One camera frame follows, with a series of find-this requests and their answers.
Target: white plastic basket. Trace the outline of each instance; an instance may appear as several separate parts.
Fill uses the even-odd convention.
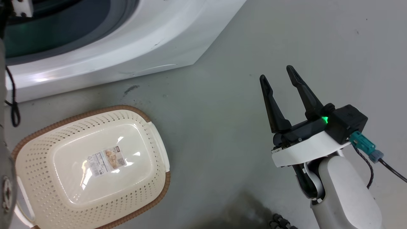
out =
[[[13,150],[18,183],[40,229],[113,228],[156,205],[170,166],[151,120],[114,106],[50,125]]]

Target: concrete floor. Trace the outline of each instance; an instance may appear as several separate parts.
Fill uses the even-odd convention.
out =
[[[366,134],[386,148],[389,164],[407,173],[406,126],[396,121],[405,108],[391,106],[407,96],[407,52],[402,40],[386,35],[403,35],[404,20],[397,18],[401,14],[381,18],[369,11],[375,7],[384,9],[353,1],[248,0],[195,65],[22,103],[21,125],[12,128],[6,120],[7,143],[13,148],[28,134],[86,111],[135,106],[157,126],[172,178],[160,204],[118,229],[266,228],[270,211],[298,228],[317,228],[294,171],[273,164],[258,79],[267,76],[285,117],[298,123],[305,120],[304,108],[285,71],[293,65],[323,104],[350,103],[367,114]],[[392,119],[386,118],[389,109]],[[367,182],[366,164],[349,148],[345,154]],[[371,192],[384,221],[403,228],[407,189],[373,166]],[[11,229],[20,228],[14,220]]]

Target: green led indicator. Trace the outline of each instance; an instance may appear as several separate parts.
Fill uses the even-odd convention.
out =
[[[325,121],[326,124],[328,123],[328,117],[322,116],[321,118]]]

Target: teal connector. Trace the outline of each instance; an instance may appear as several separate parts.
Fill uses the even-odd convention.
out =
[[[356,148],[362,150],[369,156],[373,163],[377,163],[379,159],[383,158],[384,154],[380,150],[376,150],[376,145],[373,144],[359,131],[355,131],[350,135],[349,142]]]

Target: black scuff mark on floor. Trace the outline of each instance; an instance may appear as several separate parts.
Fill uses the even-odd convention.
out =
[[[134,90],[134,89],[137,89],[137,88],[139,88],[140,87],[140,85],[133,85],[133,86],[131,86],[131,87],[129,87],[124,93],[123,93],[123,97],[125,97],[129,92],[131,92],[132,90]]]

